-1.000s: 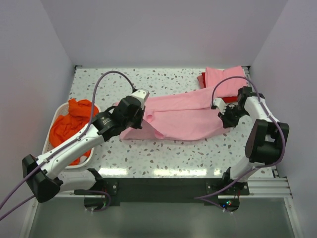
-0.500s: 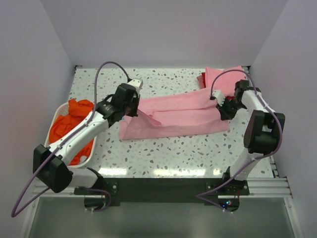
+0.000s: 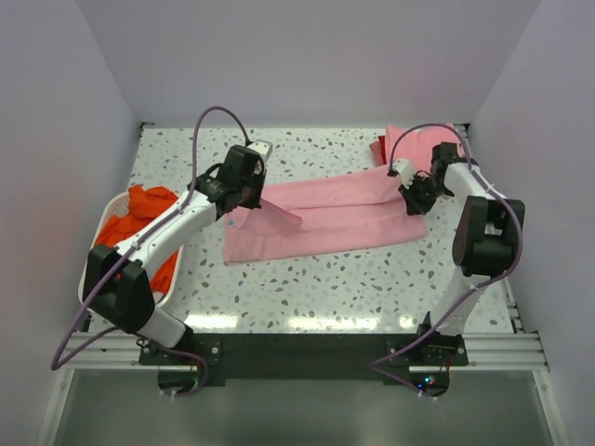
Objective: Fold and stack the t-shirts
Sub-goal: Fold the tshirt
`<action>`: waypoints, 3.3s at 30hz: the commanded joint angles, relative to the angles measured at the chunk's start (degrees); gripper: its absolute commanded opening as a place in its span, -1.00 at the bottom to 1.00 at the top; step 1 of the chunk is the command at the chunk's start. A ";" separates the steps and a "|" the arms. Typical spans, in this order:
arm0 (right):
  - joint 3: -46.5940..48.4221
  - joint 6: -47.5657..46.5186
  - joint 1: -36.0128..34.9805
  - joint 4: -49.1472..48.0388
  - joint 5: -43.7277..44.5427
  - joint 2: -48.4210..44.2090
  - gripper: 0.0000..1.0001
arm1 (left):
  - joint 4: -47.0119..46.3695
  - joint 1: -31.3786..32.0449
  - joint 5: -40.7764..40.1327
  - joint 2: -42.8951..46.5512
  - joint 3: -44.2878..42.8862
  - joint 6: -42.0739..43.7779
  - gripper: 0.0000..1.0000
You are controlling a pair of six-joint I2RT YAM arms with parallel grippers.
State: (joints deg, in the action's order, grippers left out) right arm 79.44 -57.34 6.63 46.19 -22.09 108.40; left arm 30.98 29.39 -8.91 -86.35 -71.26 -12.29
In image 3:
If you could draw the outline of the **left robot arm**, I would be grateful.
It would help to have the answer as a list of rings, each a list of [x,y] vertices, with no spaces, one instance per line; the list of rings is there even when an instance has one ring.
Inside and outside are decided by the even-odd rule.
[[[272,148],[263,140],[231,147],[223,163],[194,178],[189,190],[152,223],[114,248],[93,248],[81,302],[118,329],[159,343],[170,363],[186,362],[192,355],[192,330],[155,303],[151,279],[194,234],[238,207],[260,207]]]

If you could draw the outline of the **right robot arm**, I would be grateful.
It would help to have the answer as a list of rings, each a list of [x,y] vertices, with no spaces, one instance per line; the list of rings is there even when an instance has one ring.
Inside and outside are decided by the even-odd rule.
[[[414,343],[416,358],[433,365],[447,353],[443,337],[463,335],[485,289],[518,265],[525,205],[501,195],[450,142],[432,149],[429,172],[405,159],[392,162],[391,172],[401,179],[399,192],[409,216],[426,215],[442,196],[463,204],[452,244],[455,271],[437,306],[418,326]]]

